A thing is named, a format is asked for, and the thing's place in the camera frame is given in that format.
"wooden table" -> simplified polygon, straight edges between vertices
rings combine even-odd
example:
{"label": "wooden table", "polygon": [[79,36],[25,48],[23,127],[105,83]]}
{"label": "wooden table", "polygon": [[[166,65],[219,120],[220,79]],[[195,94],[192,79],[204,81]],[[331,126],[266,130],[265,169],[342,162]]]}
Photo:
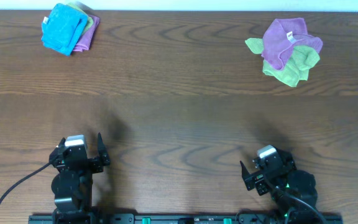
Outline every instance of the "wooden table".
{"label": "wooden table", "polygon": [[[43,47],[48,11],[0,11],[0,196],[48,161],[62,137],[101,132],[112,164],[93,204],[139,213],[270,210],[248,192],[239,161],[273,144],[314,174],[318,209],[358,223],[358,13],[117,12],[91,50]],[[324,41],[307,82],[262,73],[245,46],[275,18],[304,17]],[[53,167],[0,207],[0,223],[54,208]]]}

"green towel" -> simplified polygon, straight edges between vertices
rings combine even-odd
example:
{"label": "green towel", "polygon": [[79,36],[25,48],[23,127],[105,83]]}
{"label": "green towel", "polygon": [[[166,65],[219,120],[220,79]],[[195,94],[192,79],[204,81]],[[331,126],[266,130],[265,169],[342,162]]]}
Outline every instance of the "green towel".
{"label": "green towel", "polygon": [[[249,38],[246,44],[254,54],[261,54],[264,51],[264,43],[260,38]],[[313,68],[319,60],[320,56],[314,48],[298,45],[293,48],[293,53],[283,70],[274,69],[264,60],[262,71],[265,75],[274,76],[290,87],[296,87],[299,80],[308,79],[309,69]]]}
{"label": "green towel", "polygon": [[[83,14],[87,15],[84,11],[82,11],[82,9],[80,9],[78,6],[74,5],[74,3],[68,3],[67,6],[70,6],[73,9],[76,9],[77,11],[80,11]],[[89,28],[91,28],[92,25],[93,25],[93,19],[90,16],[88,16],[88,21],[86,22],[84,31],[82,32],[81,35],[83,35]]]}

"stack of towels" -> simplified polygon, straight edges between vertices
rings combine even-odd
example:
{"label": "stack of towels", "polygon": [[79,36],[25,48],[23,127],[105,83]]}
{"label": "stack of towels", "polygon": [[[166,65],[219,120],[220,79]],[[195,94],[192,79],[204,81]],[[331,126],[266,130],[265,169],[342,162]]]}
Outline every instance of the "stack of towels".
{"label": "stack of towels", "polygon": [[263,39],[249,38],[246,44],[252,53],[262,54],[266,75],[290,87],[308,79],[323,47],[320,38],[308,34],[303,18],[275,19]]}
{"label": "stack of towels", "polygon": [[52,9],[49,17],[44,18],[41,40],[45,47],[70,56],[72,51],[90,49],[92,36],[98,25],[98,17],[87,15],[73,3],[59,3]]}

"folded towel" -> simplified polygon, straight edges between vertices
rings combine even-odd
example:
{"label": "folded towel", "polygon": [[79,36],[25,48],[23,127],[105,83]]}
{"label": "folded towel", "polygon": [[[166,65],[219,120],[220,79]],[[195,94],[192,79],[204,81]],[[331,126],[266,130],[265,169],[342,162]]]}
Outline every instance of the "folded towel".
{"label": "folded towel", "polygon": [[[73,9],[76,9],[77,11],[82,12],[83,14],[86,14],[81,8],[79,8],[78,6],[76,6],[74,3],[68,3],[67,6],[72,7]],[[86,22],[85,28],[82,31],[81,35],[84,35],[85,32],[91,28],[91,26],[93,25],[93,19],[91,16],[88,16],[88,21]]]}
{"label": "folded towel", "polygon": [[42,23],[44,46],[66,56],[71,54],[88,16],[64,4],[57,4]]}
{"label": "folded towel", "polygon": [[294,46],[307,45],[320,53],[323,41],[308,34],[303,18],[275,19],[264,34],[262,57],[274,69],[283,70],[292,55]]}
{"label": "folded towel", "polygon": [[[246,44],[254,54],[261,54],[264,51],[262,39],[249,38],[246,40]],[[319,60],[320,56],[314,48],[299,45],[293,48],[293,53],[283,70],[274,69],[268,61],[264,60],[262,71],[266,75],[274,76],[290,87],[296,87],[300,80],[308,79],[309,70],[313,68]]]}
{"label": "folded towel", "polygon": [[99,17],[96,16],[92,16],[89,15],[90,17],[92,17],[93,20],[93,25],[88,29],[88,31],[85,32],[84,35],[82,35],[79,39],[79,41],[77,42],[77,44],[74,47],[73,51],[84,51],[84,50],[89,50],[90,49],[90,45],[91,45],[91,41],[92,41],[92,37],[93,34],[97,28],[97,26],[99,25]]}

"blue towel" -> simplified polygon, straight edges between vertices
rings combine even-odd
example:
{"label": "blue towel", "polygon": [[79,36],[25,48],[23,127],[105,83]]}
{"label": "blue towel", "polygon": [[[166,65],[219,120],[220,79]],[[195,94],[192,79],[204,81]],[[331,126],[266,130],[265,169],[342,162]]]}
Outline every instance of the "blue towel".
{"label": "blue towel", "polygon": [[50,12],[49,19],[42,23],[44,46],[70,56],[88,16],[70,6],[57,4]]}

